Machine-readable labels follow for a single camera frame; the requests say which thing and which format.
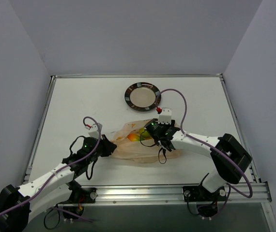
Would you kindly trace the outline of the green fake pear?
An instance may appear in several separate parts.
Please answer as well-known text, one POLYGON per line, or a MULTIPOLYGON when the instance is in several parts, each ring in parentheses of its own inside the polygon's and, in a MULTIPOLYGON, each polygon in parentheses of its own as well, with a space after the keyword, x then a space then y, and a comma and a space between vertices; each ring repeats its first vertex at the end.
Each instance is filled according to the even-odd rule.
POLYGON ((140 128, 138 133, 142 137, 143 140, 149 140, 152 138, 150 136, 150 134, 144 128, 140 128))

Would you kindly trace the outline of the translucent orange plastic bag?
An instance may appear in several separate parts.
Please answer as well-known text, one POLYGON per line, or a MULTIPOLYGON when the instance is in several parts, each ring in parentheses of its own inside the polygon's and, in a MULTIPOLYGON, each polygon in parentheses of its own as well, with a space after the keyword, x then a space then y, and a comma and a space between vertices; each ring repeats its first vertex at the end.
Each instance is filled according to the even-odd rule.
POLYGON ((127 139, 127 135, 130 133, 139 134, 139 129, 144 128, 149 121, 149 119, 146 119, 126 122, 120 130, 113 131, 109 140, 114 143, 117 148, 112 153, 112 157, 116 159, 133 160, 137 163, 154 163, 158 161, 161 164, 164 164, 167 159, 178 158, 182 154, 181 150, 167 151, 163 154, 160 151, 160 147, 154 145, 153 139, 143 140, 142 137, 140 137, 139 142, 131 142, 127 139))

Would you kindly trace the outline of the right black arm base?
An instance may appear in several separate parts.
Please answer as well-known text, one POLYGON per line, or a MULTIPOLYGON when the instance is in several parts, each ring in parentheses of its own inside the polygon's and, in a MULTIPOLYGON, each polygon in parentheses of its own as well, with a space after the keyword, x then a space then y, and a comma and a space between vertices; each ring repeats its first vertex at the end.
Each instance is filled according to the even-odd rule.
POLYGON ((186 202, 187 209, 191 215, 195 217, 200 217, 202 220, 211 221, 215 217, 217 217, 225 208, 231 193, 231 187, 229 187, 228 192, 225 191, 225 188, 223 186, 216 190, 214 193, 209 192, 202 186, 203 181, 208 175, 209 173, 205 175, 205 177, 197 186, 184 186, 183 196, 184 201, 186 202), (190 209, 190 202, 206 203, 196 205, 197 212, 194 213, 190 209))

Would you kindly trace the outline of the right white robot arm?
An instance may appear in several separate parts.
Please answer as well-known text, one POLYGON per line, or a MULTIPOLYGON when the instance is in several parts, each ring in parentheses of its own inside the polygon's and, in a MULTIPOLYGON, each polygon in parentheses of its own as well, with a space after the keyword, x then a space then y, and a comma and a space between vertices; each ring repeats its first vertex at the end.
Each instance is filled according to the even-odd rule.
POLYGON ((144 126, 156 145, 164 150, 191 151, 210 158, 215 168, 208 171, 207 176, 198 187, 198 194, 203 199, 210 199, 215 192, 225 184, 237 185, 244 179, 249 188, 249 194, 241 195, 251 198, 253 190, 245 172, 252 162, 252 157, 234 138, 225 133, 220 137, 210 137, 192 134, 170 124, 159 123, 152 119, 144 126))

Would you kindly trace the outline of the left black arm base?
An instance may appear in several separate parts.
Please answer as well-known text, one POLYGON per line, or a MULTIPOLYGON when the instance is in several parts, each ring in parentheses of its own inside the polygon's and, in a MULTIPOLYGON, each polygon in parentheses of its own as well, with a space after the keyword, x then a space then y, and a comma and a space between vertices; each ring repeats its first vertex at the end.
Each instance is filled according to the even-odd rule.
POLYGON ((63 209, 67 210, 75 216, 63 212, 63 216, 67 219, 78 219, 78 216, 82 216, 84 212, 85 203, 95 203, 97 197, 96 188, 83 188, 77 181, 72 181, 69 184, 69 189, 72 191, 68 200, 65 201, 67 204, 75 204, 75 206, 64 206, 63 209))

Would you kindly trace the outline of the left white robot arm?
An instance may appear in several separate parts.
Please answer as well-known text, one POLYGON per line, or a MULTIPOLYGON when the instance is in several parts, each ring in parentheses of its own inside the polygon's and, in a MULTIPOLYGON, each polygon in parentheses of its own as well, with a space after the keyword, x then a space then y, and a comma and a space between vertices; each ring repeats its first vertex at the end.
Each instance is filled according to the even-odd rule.
POLYGON ((105 135, 99 139, 83 137, 81 149, 71 152, 45 175, 18 187, 6 186, 0 192, 0 232, 21 232, 45 210, 62 202, 77 202, 82 187, 76 179, 116 148, 105 135))

